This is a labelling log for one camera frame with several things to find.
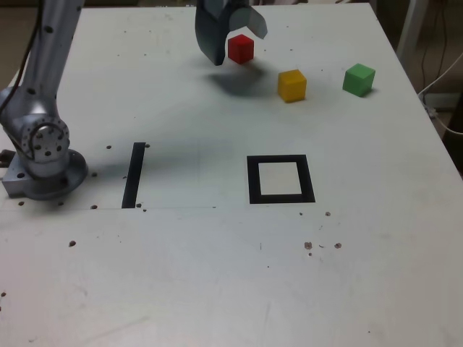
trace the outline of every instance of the white table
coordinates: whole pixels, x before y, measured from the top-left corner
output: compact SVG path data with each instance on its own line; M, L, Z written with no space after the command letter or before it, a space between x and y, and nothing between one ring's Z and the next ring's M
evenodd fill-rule
M463 344L463 184L370 5L259 10L254 62L222 67L193 8L83 11L58 104L98 177L61 207L1 190L0 346ZM366 98L341 89L358 62ZM250 205L247 156L287 154L316 203Z

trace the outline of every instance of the robotic arm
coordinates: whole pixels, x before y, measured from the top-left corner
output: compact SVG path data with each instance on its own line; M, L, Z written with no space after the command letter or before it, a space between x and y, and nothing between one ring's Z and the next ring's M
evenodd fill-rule
M17 151L3 178L10 197L53 199L77 188L87 176L85 159L69 149L69 129L56 107L56 94L84 2L39 1L35 28L17 81L0 92L0 124ZM259 38L267 33L266 21L249 6L249 0L197 1L197 42L215 65L224 61L228 33L244 26Z

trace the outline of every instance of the red cube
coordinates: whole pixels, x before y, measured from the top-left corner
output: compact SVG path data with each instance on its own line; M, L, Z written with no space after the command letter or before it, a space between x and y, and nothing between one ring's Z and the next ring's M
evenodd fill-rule
M229 39L229 58L243 64L254 58L254 40L244 35L238 35Z

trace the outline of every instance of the cable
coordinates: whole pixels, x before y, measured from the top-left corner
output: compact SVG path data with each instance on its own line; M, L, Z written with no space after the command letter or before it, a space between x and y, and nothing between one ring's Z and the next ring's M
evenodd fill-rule
M418 93L418 96L422 95L426 90L431 88L431 86L433 86L437 81L439 81L442 77L444 77L447 74L447 72L449 72L456 65L456 63L458 63L458 61L462 57L463 57L463 52L462 52L462 54L460 54L460 56L458 58L456 58L456 61L454 61L454 63L439 78L435 79L434 82L430 83L426 88L424 88L422 91L420 91Z
M29 43L27 44L26 52L25 52L24 56L22 57L21 67L20 67L20 70L18 71L16 81L14 81L13 88L10 90L7 98L5 99L5 101L0 106L0 116L1 116L1 113L4 111L4 109L7 107L10 100L13 98L13 95L16 93L17 88L20 86L22 74L24 73L24 69L25 69L25 66L26 66L26 63L27 63L27 58L29 56L30 50L32 49L32 45L34 43L35 35L37 34L37 32L39 31L39 29L41 27L42 11L43 11L43 0L39 0L38 9L37 9L37 17L35 18L35 24L34 24L34 28L33 28L33 31L32 31L32 35L30 36Z
M449 129L449 128L443 123L443 121L441 121L441 119L439 118L439 115L438 115L438 114L434 115L434 118L437 119L439 123L441 123L441 126L442 126L447 132L451 132L452 134L459 135L459 136L463 136L463 132L456 132L455 130Z
M458 63L458 61L463 57L463 52L459 55L458 58L456 58L456 60L454 61L454 63L440 76L438 77L437 79L434 80L434 82L430 83L426 88L424 88L422 91L420 91L418 93L418 97L420 95L422 95L426 90L428 90L430 87L432 87L437 81L439 81L442 77L444 77L455 65L456 63ZM452 134L455 134L455 135L461 135L463 136L463 133L462 132L456 132L452 129L449 129L442 121L441 119L438 117L438 114L436 113L436 110L434 110L433 108L425 105L422 101L421 101L421 104L423 105L424 108L426 108L428 114L430 113L434 113L434 117L438 120L438 122L441 124L442 127L445 128L445 130L447 130L448 132L452 133Z
M442 54L441 54L441 63L439 64L439 69L437 71L436 79L441 75L443 60L446 56L446 51L447 51L448 37L447 37L447 23L446 23L446 16L445 16L445 10L446 10L447 4L448 4L447 1L443 0L442 7L441 7L442 29L443 29L443 49L442 49ZM432 88L429 88L423 94L423 101L425 103L426 103L425 96L430 92L431 89Z
M426 43L425 52L423 53L422 59L421 59L421 73L422 73L422 87L423 88L426 86L426 71L425 71L426 54L428 54L430 42L433 40L434 35L436 33L438 19L439 19L439 11L436 10L436 15L434 17L434 23L433 23L433 33L431 34L431 36L428 39L428 42ZM423 103L426 105L426 95L422 97L422 100L423 100Z

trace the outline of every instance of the metal base plate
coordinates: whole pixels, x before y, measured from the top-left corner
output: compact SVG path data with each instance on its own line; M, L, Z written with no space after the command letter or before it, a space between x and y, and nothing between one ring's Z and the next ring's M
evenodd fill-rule
M16 154L2 183L10 197L49 200L76 189L84 181L87 172L84 157L75 150L69 150L69 166L64 173L50 179L34 179L27 173Z

